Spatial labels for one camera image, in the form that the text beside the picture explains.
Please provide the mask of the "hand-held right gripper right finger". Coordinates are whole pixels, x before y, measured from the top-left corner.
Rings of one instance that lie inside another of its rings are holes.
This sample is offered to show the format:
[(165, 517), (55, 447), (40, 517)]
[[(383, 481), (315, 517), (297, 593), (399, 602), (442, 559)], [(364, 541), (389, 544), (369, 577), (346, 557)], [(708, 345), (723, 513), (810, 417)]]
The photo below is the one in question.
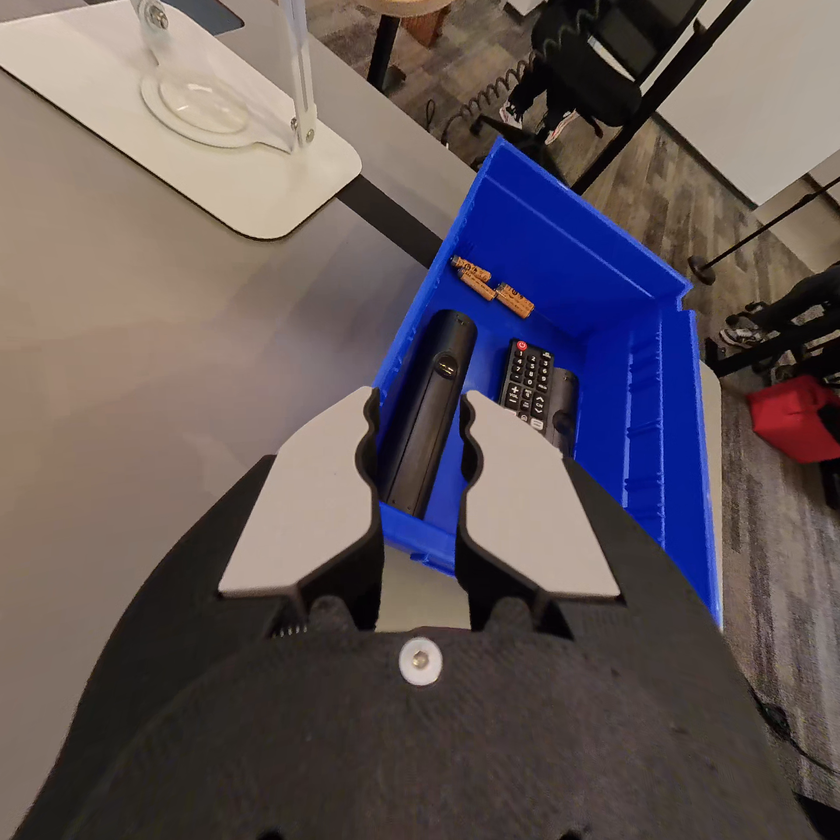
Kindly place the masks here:
[(461, 396), (465, 488), (458, 504), (455, 577), (473, 631), (505, 599), (538, 629), (564, 630), (555, 602), (613, 604), (621, 589), (560, 451), (479, 391)]

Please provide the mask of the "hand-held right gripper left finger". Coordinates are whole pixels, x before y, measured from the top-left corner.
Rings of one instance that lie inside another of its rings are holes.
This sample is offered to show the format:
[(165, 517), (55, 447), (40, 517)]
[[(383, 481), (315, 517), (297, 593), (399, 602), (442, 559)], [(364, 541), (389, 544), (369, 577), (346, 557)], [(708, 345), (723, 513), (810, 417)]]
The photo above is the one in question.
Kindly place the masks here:
[(375, 628), (385, 546), (375, 484), (380, 392), (364, 385), (277, 450), (218, 585), (223, 597), (281, 595), (303, 622), (339, 597)]

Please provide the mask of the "black remote control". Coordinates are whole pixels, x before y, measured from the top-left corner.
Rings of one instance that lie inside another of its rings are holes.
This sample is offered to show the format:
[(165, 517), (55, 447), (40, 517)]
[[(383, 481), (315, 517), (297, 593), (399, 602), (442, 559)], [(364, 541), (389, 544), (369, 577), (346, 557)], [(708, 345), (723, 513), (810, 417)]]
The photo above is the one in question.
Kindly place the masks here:
[(522, 339), (511, 339), (498, 403), (540, 433), (548, 435), (554, 355)]
[(544, 436), (563, 457), (574, 455), (579, 412), (579, 380), (572, 371), (554, 367), (545, 415)]
[(438, 310), (413, 343), (390, 421), (381, 437), (381, 501), (423, 518), (476, 346), (477, 326), (460, 311)]

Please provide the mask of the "blue plastic bin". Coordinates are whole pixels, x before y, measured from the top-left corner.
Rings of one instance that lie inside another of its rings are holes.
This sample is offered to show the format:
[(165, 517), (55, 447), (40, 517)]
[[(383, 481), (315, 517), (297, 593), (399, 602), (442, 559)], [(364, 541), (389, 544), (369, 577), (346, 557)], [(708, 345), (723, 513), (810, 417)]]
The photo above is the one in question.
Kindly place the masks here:
[[(449, 264), (491, 273), (483, 299)], [(476, 324), (464, 390), (494, 400), (511, 339), (579, 380), (573, 458), (667, 552), (722, 626), (696, 317), (688, 281), (509, 143), (498, 140), (434, 252), (373, 387), (378, 445), (438, 310)]]

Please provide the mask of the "grey desk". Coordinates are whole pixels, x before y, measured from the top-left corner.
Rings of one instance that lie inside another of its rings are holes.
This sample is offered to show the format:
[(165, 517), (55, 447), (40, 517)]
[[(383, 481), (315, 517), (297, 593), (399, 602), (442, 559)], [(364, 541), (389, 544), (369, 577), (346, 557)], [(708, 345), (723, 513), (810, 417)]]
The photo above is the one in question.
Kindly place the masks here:
[(426, 267), (333, 199), (237, 235), (2, 73), (2, 838), (147, 576), (370, 384)]

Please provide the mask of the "red container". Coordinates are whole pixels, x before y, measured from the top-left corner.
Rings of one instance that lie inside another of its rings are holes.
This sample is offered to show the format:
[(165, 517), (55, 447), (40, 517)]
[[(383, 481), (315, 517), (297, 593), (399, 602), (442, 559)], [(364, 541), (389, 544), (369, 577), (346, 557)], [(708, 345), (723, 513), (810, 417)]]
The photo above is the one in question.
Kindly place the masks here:
[(801, 465), (839, 458), (839, 398), (810, 375), (747, 395), (752, 430)]

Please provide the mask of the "black floor stand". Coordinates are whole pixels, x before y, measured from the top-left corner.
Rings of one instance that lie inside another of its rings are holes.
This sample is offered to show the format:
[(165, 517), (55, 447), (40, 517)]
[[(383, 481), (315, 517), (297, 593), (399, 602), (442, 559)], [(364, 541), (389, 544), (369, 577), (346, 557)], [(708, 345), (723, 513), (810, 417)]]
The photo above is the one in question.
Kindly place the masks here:
[(829, 193), (832, 191), (832, 189), (839, 185), (839, 176), (836, 176), (830, 182), (827, 182), (825, 184), (818, 182), (809, 174), (803, 176), (803, 180), (805, 180), (806, 183), (810, 186), (816, 185), (816, 188), (813, 188), (810, 192), (801, 196), (790, 207), (783, 210), (783, 212), (777, 214), (776, 216), (772, 217), (769, 222), (761, 224), (750, 234), (744, 236), (738, 242), (731, 245), (729, 248), (725, 249), (719, 255), (711, 259), (703, 259), (699, 255), (693, 255), (689, 257), (688, 267), (694, 278), (696, 278), (700, 283), (704, 284), (705, 286), (712, 286), (717, 280), (715, 266), (718, 263), (722, 262), (724, 259), (740, 251), (745, 245), (753, 242), (753, 240), (762, 236), (764, 233), (771, 231), (771, 229), (777, 226), (779, 223), (786, 220), (788, 217), (797, 213), (801, 209), (807, 207), (817, 199), (822, 198), (824, 196), (829, 196)]

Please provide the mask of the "black table leg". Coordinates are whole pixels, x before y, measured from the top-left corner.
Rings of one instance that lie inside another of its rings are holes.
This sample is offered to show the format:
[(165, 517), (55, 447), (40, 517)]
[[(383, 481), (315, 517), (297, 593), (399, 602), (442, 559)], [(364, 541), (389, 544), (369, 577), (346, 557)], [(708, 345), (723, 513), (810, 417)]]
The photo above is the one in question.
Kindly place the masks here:
[(366, 80), (385, 96), (392, 95), (406, 80), (406, 73), (392, 63), (392, 51), (401, 20), (382, 15), (376, 29)]

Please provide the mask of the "wooden stool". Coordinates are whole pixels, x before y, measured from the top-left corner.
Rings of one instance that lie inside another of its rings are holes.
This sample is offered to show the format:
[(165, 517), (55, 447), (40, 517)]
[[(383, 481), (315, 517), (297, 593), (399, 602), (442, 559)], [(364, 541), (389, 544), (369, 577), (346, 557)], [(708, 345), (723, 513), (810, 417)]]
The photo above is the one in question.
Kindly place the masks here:
[(376, 13), (395, 17), (426, 48), (431, 48), (442, 34), (454, 1), (370, 1), (365, 2)]

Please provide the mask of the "black metal frame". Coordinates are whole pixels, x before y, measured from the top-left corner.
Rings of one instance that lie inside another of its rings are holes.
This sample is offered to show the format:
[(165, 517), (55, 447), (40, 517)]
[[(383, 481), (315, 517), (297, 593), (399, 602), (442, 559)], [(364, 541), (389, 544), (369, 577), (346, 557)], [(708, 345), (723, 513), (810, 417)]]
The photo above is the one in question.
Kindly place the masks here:
[(670, 94), (708, 53), (726, 29), (749, 5), (749, 1), (730, 1), (709, 27), (695, 23), (692, 35), (654, 80), (643, 95), (639, 109), (611, 139), (604, 150), (573, 184), (572, 190), (582, 196), (624, 151), (637, 131), (651, 118)]

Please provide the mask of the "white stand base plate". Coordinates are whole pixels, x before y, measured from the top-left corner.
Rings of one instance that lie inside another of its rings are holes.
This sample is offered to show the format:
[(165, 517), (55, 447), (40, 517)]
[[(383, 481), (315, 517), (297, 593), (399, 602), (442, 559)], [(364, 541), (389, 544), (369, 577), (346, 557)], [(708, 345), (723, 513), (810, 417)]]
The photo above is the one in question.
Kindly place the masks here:
[(304, 2), (273, 2), (287, 93), (166, 2), (2, 24), (2, 69), (236, 233), (283, 238), (362, 171), (318, 118)]

